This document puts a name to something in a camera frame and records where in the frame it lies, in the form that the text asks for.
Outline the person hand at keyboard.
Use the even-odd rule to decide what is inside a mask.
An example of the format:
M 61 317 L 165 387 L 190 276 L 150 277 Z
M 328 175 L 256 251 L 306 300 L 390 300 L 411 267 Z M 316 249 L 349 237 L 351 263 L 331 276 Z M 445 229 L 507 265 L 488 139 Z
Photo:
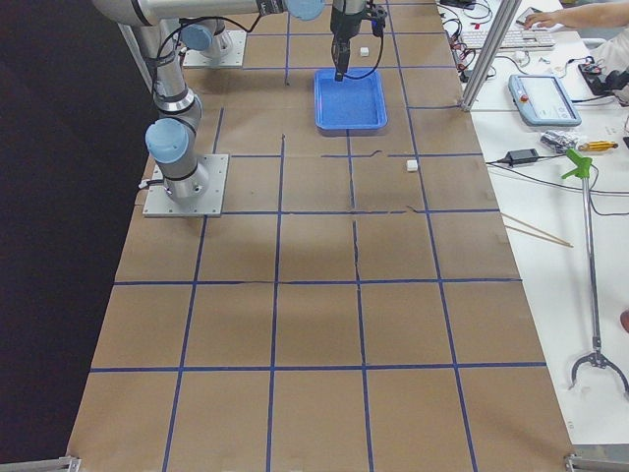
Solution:
M 529 30 L 550 29 L 562 24 L 562 13 L 554 12 L 536 12 L 528 15 L 524 21 L 524 28 Z

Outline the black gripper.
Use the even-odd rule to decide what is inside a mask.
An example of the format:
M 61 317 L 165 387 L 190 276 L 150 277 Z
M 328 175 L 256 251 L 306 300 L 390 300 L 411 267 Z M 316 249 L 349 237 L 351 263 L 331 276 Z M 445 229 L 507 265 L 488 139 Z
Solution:
M 342 82 L 347 74 L 350 60 L 350 41 L 361 27 L 367 15 L 366 0 L 333 0 L 330 18 L 332 59 L 335 68 L 334 80 Z

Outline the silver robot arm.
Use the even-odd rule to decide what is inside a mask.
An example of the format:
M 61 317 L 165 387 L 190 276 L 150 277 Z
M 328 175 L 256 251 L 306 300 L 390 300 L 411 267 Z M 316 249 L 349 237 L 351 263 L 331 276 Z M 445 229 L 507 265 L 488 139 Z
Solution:
M 209 59 L 222 58 L 233 47 L 223 20 L 203 20 L 187 25 L 181 30 L 180 38 L 189 49 Z
M 175 32 L 170 20 L 183 30 L 200 26 L 207 37 L 206 51 L 224 30 L 226 17 L 257 14 L 259 17 L 289 13 L 301 21 L 319 17 L 323 1 L 95 1 L 106 18 L 131 29 L 139 54 L 150 76 L 150 92 L 159 119 L 148 127 L 145 143 L 160 169 L 165 193 L 174 202 L 202 195 L 209 174 L 200 168 L 194 152 L 202 115 L 199 97 L 188 87 L 177 57 Z

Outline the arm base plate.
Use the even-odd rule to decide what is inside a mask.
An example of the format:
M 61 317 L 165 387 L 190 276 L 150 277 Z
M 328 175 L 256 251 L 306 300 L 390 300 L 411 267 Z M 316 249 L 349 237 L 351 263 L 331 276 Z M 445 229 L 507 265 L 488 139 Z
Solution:
M 183 66 L 189 69 L 241 68 L 244 63 L 247 34 L 241 30 L 225 29 L 213 34 L 209 29 L 184 32 L 186 47 Z
M 198 155 L 195 173 L 186 180 L 166 179 L 153 165 L 143 204 L 146 217 L 220 217 L 228 175 L 228 154 Z

